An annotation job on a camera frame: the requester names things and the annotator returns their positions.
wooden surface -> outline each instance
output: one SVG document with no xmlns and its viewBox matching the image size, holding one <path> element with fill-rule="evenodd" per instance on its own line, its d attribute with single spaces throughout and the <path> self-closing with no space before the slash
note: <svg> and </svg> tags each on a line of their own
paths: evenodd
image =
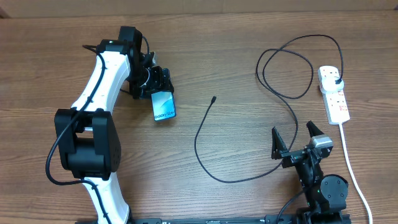
<svg viewBox="0 0 398 224">
<path fill-rule="evenodd" d="M 136 26 L 159 54 L 159 64 L 170 69 L 178 113 L 155 123 L 150 101 L 119 94 L 113 115 L 123 148 L 118 176 L 135 217 L 277 213 L 300 190 L 294 168 L 222 184 L 200 167 L 193 139 L 216 95 L 198 138 L 204 165 L 224 180 L 273 168 L 278 161 L 271 159 L 272 127 L 290 142 L 295 126 L 282 102 L 257 82 L 257 59 L 265 49 L 319 33 L 332 35 L 343 49 L 351 114 L 344 127 L 356 178 L 375 223 L 397 223 L 397 22 L 394 11 L 0 20 L 0 223 L 73 223 L 96 217 L 85 188 L 51 184 L 44 165 L 55 140 L 56 110 L 79 97 L 95 64 L 95 56 L 81 45 L 115 39 L 120 26 Z M 289 49 L 308 57 L 315 70 L 340 67 L 338 51 L 328 39 L 303 39 Z M 300 124 L 293 149 L 308 143 L 308 120 L 333 138 L 335 147 L 322 169 L 349 181 L 344 213 L 351 214 L 353 223 L 366 223 L 338 127 L 327 122 L 316 75 L 303 98 L 289 100 Z M 298 95 L 309 82 L 310 69 L 300 58 L 279 54 L 267 77 L 276 90 Z M 72 179 L 57 152 L 51 170 L 58 180 Z M 300 197 L 287 212 L 302 206 L 305 199 Z"/>
<path fill-rule="evenodd" d="M 397 6 L 398 0 L 0 0 L 4 17 L 11 18 L 393 10 Z"/>
</svg>

white cord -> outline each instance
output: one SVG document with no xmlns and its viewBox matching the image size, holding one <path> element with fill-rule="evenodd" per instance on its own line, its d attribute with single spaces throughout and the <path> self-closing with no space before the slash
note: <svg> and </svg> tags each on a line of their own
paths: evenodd
<svg viewBox="0 0 398 224">
<path fill-rule="evenodd" d="M 361 199 L 362 199 L 362 201 L 363 201 L 363 203 L 364 203 L 364 205 L 366 207 L 366 211 L 368 211 L 369 224 L 373 224 L 373 217 L 372 217 L 371 208 L 369 207 L 368 202 L 365 199 L 365 196 L 362 194 L 361 189 L 359 189 L 358 183 L 356 182 L 356 179 L 355 179 L 355 176 L 354 176 L 353 169 L 351 168 L 351 164 L 349 163 L 347 146 L 346 146 L 346 138 L 344 137 L 343 125 L 341 123 L 339 123 L 338 127 L 340 128 L 341 142 L 343 143 L 344 156 L 346 158 L 349 174 L 351 175 L 351 178 L 352 178 L 352 180 L 354 182 L 354 186 L 355 186 L 356 190 L 358 191 L 359 196 L 361 197 Z"/>
</svg>

tabletop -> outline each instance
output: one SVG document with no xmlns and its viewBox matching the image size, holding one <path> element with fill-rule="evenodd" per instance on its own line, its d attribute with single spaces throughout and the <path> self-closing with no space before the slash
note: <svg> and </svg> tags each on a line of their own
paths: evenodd
<svg viewBox="0 0 398 224">
<path fill-rule="evenodd" d="M 216 177 L 236 180 L 264 173 L 271 159 L 271 129 L 291 142 L 295 125 L 287 107 L 255 76 L 260 54 L 294 37 L 326 34 L 341 45 L 345 94 L 351 120 L 344 124 L 349 157 L 375 223 L 398 222 L 398 13 L 295 12 L 178 16 L 0 19 L 0 223 L 73 223 L 96 218 L 82 185 L 57 186 L 45 176 L 55 140 L 53 118 L 69 108 L 92 73 L 95 56 L 81 47 L 117 39 L 120 26 L 135 26 L 169 68 L 177 117 L 156 123 L 150 100 L 120 93 L 113 120 L 122 145 L 118 179 L 136 218 L 262 217 L 276 214 L 300 191 L 294 168 L 238 184 L 223 184 L 200 167 L 198 153 Z M 310 139 L 312 120 L 335 146 L 322 160 L 325 174 L 349 182 L 347 209 L 353 223 L 367 214 L 349 176 L 340 133 L 328 124 L 316 70 L 340 69 L 334 43 L 298 40 L 288 47 L 306 56 L 315 70 L 313 85 L 288 100 L 299 130 L 292 150 Z M 266 68 L 268 82 L 283 94 L 306 89 L 311 71 L 301 58 L 277 54 Z M 51 165 L 58 180 L 72 180 L 56 152 Z M 301 196 L 285 213 L 305 206 Z"/>
</svg>

extension cord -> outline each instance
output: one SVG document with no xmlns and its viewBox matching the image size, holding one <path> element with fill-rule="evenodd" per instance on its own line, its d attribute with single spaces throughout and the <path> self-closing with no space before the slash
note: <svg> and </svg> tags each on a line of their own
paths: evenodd
<svg viewBox="0 0 398 224">
<path fill-rule="evenodd" d="M 347 101 L 344 96 L 344 82 L 336 84 L 336 77 L 340 77 L 338 73 L 338 69 L 332 66 L 322 66 L 318 70 L 318 78 L 320 83 L 320 89 L 323 96 L 323 101 L 325 102 L 326 115 L 328 116 L 329 124 L 338 124 L 340 128 L 341 134 L 341 142 L 343 144 L 344 156 L 346 159 L 347 167 L 349 174 L 353 180 L 354 186 L 358 191 L 359 196 L 361 197 L 366 211 L 369 216 L 369 224 L 373 224 L 373 217 L 371 209 L 366 201 L 364 195 L 362 194 L 361 189 L 356 182 L 353 169 L 351 168 L 351 164 L 349 163 L 349 157 L 347 152 L 346 140 L 343 131 L 343 123 L 349 120 L 349 113 L 347 107 Z"/>
</svg>

power strip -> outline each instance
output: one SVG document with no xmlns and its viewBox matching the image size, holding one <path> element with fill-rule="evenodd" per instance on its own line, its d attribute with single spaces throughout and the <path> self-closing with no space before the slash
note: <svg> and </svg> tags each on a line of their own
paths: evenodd
<svg viewBox="0 0 398 224">
<path fill-rule="evenodd" d="M 343 123 L 349 120 L 349 113 L 347 107 L 347 101 L 344 95 L 343 81 L 340 84 L 336 84 L 336 78 L 340 77 L 338 69 L 333 66 L 322 66 L 318 70 L 319 87 L 322 92 L 323 101 L 325 102 L 326 115 L 328 116 L 329 124 L 338 124 L 341 134 L 341 142 L 343 144 L 344 157 L 346 159 L 349 174 L 353 180 L 354 186 L 361 197 L 366 211 L 369 216 L 369 224 L 373 224 L 373 217 L 371 209 L 365 196 L 362 194 L 361 189 L 356 182 L 353 169 L 349 162 L 346 139 L 344 136 Z"/>
</svg>

